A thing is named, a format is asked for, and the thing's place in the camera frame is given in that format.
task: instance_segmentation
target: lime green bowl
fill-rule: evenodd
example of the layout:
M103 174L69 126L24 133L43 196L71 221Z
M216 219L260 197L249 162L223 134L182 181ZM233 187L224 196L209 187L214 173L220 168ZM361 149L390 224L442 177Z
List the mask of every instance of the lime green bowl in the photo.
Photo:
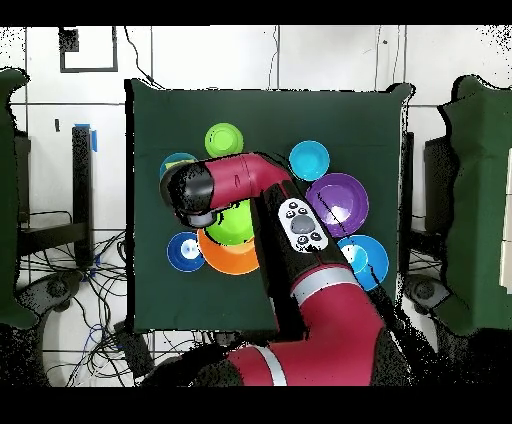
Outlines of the lime green bowl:
M237 127L228 123L215 124L204 138L206 151L212 158L241 153L244 138Z
M249 200L242 200L219 212L217 221L205 228L213 241L224 246L237 246L254 237Z

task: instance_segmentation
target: orange bowl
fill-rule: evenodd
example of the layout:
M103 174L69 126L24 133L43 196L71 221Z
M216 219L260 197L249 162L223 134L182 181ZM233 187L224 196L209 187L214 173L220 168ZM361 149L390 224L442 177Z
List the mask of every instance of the orange bowl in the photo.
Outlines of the orange bowl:
M211 240L204 229L197 231L199 250L215 270L228 275L243 275L259 268L254 238L237 246L221 246Z

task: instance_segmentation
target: green cloth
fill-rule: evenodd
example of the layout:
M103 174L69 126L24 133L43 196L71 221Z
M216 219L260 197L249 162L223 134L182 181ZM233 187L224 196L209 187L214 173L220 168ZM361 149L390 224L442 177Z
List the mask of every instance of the green cloth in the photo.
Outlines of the green cloth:
M243 134L244 152L288 157L293 146L316 140L329 151L328 172L357 178L370 212L358 234L382 243L389 255L383 283L394 299L402 105L408 84L389 93L204 90L158 91L132 80L135 125L135 327L139 330L273 330L275 320L258 270L227 276L207 263L196 272L167 260L170 239L193 231L160 198L159 168L171 153L208 159L204 138L219 122Z
M488 88L467 76L455 101L442 109L460 169L446 240L446 281L453 295L436 313L458 335L480 328L512 329L512 296L499 285L512 91Z
M37 323L36 316L16 302L15 282L18 277L18 181L14 146L14 121L9 107L11 94L28 79L16 69L0 72L0 323L27 329Z

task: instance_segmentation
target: green tabletop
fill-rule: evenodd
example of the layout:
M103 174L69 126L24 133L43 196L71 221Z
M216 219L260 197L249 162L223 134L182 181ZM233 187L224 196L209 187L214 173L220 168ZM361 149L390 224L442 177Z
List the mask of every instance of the green tabletop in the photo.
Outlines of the green tabletop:
M402 105L412 92L154 90L131 81L135 125L135 327L144 329L273 330L275 321L258 270L228 276L207 263L196 272L174 269L169 240L184 227L160 198L159 168L171 153L208 159L205 135L230 123L243 151L288 157L293 146L316 140L329 151L328 172L344 172L365 187L368 218L358 231L389 255L383 286L394 299Z

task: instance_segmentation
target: red robot arm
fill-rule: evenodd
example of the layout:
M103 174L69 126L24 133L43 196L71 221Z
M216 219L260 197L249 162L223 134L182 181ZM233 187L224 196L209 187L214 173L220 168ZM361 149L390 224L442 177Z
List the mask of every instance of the red robot arm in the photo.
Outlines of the red robot arm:
M256 254L282 334L230 352L194 385L406 384L381 317L284 167L261 153L233 155L184 165L166 189L181 217L251 199Z

